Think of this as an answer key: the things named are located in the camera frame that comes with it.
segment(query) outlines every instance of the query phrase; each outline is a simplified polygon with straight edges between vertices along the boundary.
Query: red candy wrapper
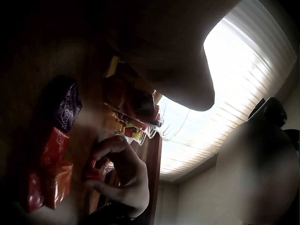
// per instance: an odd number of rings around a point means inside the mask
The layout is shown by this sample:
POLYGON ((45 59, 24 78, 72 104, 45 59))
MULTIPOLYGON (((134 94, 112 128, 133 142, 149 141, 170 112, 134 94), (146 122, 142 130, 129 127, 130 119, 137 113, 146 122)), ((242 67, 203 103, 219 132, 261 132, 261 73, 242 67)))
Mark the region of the red candy wrapper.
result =
POLYGON ((61 161, 44 171, 42 178, 44 205, 56 209, 64 197, 69 194, 72 168, 72 163, 61 161))
POLYGON ((96 161, 96 158, 91 156, 85 165, 83 171, 83 180, 85 179, 101 179, 105 174, 109 173, 114 169, 113 163, 106 158, 96 161))
POLYGON ((40 167, 48 167, 62 160, 69 137, 56 127, 43 147, 43 153, 40 158, 40 167))
POLYGON ((32 212, 43 205, 41 181, 33 170, 22 169, 19 187, 19 202, 26 212, 32 212))

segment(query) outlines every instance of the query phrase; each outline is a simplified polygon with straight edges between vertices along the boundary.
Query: person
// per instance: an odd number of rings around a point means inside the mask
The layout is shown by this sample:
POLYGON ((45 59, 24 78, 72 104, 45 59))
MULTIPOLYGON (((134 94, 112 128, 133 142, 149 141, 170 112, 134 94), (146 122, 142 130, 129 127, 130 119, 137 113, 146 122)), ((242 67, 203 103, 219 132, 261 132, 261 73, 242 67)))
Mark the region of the person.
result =
POLYGON ((108 157, 113 163, 120 179, 119 187, 112 187, 104 181, 89 179, 87 187, 113 200, 88 218, 83 224, 128 224, 136 223, 135 218, 143 213, 149 203, 148 174, 146 164, 137 156, 123 136, 104 139, 95 145, 92 155, 100 160, 108 157))

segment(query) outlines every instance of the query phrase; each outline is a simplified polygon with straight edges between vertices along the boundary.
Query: orange candy wrapper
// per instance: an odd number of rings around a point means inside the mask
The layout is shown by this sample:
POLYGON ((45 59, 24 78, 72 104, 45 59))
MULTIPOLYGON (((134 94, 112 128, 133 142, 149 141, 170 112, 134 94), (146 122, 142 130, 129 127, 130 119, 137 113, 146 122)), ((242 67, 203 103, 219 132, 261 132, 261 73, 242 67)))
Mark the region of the orange candy wrapper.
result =
POLYGON ((72 168, 72 163, 61 161, 45 169, 42 179, 44 205, 56 209, 69 194, 72 168))

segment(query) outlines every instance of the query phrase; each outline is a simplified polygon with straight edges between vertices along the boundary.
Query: purple candy bar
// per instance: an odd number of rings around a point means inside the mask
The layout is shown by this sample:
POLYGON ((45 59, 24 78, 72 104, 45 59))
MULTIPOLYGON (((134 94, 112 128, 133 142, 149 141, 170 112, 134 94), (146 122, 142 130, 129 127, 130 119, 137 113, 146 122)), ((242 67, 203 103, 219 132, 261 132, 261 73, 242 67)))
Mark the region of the purple candy bar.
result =
POLYGON ((72 78, 63 77, 62 100, 54 113, 56 126, 65 132, 69 132, 71 126, 82 108, 80 98, 78 97, 78 85, 72 78))

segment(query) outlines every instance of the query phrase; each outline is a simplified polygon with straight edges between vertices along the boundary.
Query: wooden surface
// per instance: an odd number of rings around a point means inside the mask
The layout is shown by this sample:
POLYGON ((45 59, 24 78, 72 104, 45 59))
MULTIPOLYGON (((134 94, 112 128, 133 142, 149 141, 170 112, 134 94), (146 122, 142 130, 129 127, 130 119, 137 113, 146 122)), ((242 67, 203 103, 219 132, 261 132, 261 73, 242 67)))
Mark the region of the wooden surface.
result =
POLYGON ((4 215, 11 222, 21 217, 31 224, 78 224, 84 214, 96 209, 99 198, 95 192, 87 193, 81 183, 82 169, 95 139, 112 135, 105 124, 107 112, 102 102, 103 42, 79 3, 49 2, 24 11, 11 11, 15 17, 9 19, 1 37, 0 178, 1 196, 7 201, 4 215), (82 100, 64 154, 64 159, 73 163, 70 194, 55 211, 42 207, 25 214, 11 202, 17 199, 19 165, 30 151, 29 124, 42 90, 60 74, 77 80, 82 100))
POLYGON ((149 182, 149 204, 146 210, 139 216, 140 224, 153 225, 158 193, 159 171, 161 167, 162 138, 157 133, 154 138, 147 139, 146 165, 149 182))

